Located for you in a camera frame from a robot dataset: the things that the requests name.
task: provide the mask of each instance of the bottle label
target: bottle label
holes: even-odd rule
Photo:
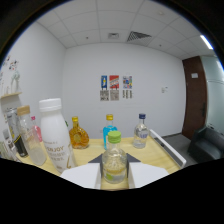
[[[44,145],[48,156],[58,172],[62,173],[66,169],[75,167],[75,158],[71,143],[60,144],[60,142],[46,142]]]
[[[147,138],[147,136],[148,136],[148,131],[140,131],[138,133],[138,137],[140,138]]]

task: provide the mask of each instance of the bottle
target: bottle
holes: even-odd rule
[[[133,146],[135,148],[144,148],[146,145],[146,140],[149,134],[148,128],[144,124],[146,115],[139,114],[139,124],[134,129],[134,141]]]
[[[6,143],[5,145],[6,145],[6,149],[7,149],[8,159],[14,161],[14,158],[12,156],[11,150],[10,150],[9,145],[8,145],[8,141],[10,140],[8,129],[3,130],[3,135],[4,135],[4,138],[5,138],[5,143]]]
[[[8,146],[10,148],[10,152],[11,152],[13,160],[15,162],[21,163],[21,161],[16,157],[17,148],[15,147],[15,145],[13,144],[13,142],[11,140],[8,140]]]
[[[40,130],[40,127],[38,127],[37,125],[36,125],[36,121],[35,121],[35,116],[32,116],[31,117],[31,120],[32,120],[32,122],[33,122],[33,127],[34,127],[34,129],[35,129],[35,131],[36,131],[36,133],[37,133],[37,136],[38,136],[38,138],[39,138],[39,141],[40,142],[42,142],[42,136],[41,136],[41,130]]]
[[[79,126],[78,117],[72,117],[73,128],[69,131],[70,140],[74,149],[85,149],[89,144],[87,132]]]
[[[36,130],[30,118],[30,106],[21,106],[17,108],[18,126],[20,134],[28,152],[30,159],[37,166],[41,166],[47,157],[41,147]]]
[[[60,98],[39,101],[43,143],[55,169],[60,173],[76,166],[61,108]]]
[[[102,155],[103,177],[111,184],[122,182],[126,176],[127,155],[120,148],[121,132],[108,133],[109,148]]]
[[[108,149],[108,133],[110,131],[117,131],[117,127],[113,126],[113,114],[106,115],[107,123],[106,127],[103,128],[103,141],[104,141],[104,149]]]
[[[25,158],[28,156],[26,148],[24,146],[23,140],[19,134],[18,130],[18,116],[17,116],[17,109],[10,108],[7,110],[7,121],[9,125],[10,134],[15,144],[16,148],[18,149],[18,153],[21,157]]]

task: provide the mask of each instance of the ceiling vent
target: ceiling vent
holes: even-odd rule
[[[118,39],[119,33],[108,33],[108,39]]]
[[[152,36],[144,33],[131,32],[127,43],[129,44],[137,44],[142,46],[148,46],[149,42],[152,40]]]

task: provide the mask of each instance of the table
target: table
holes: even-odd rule
[[[146,147],[143,149],[137,149],[134,146],[132,146],[132,141],[133,141],[133,137],[122,138],[120,147],[126,153],[129,153],[131,156],[134,156],[136,159],[140,160],[142,163],[164,168],[169,174],[172,174],[180,170],[180,167],[176,164],[176,162],[160,146],[160,144],[156,142],[154,138],[152,138],[151,136],[148,136]],[[47,160],[42,166],[37,166],[33,164],[29,156],[26,158],[22,158],[17,153],[17,158],[25,164],[34,165],[56,176],[60,176],[61,173],[59,173],[54,168],[50,158],[47,155],[43,142],[41,142],[41,146],[43,147],[44,152],[47,156]],[[89,146],[86,149],[73,149],[73,151],[74,151],[77,166],[85,165],[90,160],[96,158],[97,156],[105,152],[105,149],[103,147],[103,139],[90,139]],[[118,190],[118,189],[123,190],[128,188],[129,186],[128,186],[127,177],[124,179],[124,181],[122,181],[119,184],[110,184],[106,182],[103,177],[101,179],[102,190]]]

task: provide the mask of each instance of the door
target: door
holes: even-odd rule
[[[204,126],[206,121],[206,77],[199,56],[185,59],[182,62],[186,80],[186,109],[182,135],[191,139],[194,131]]]

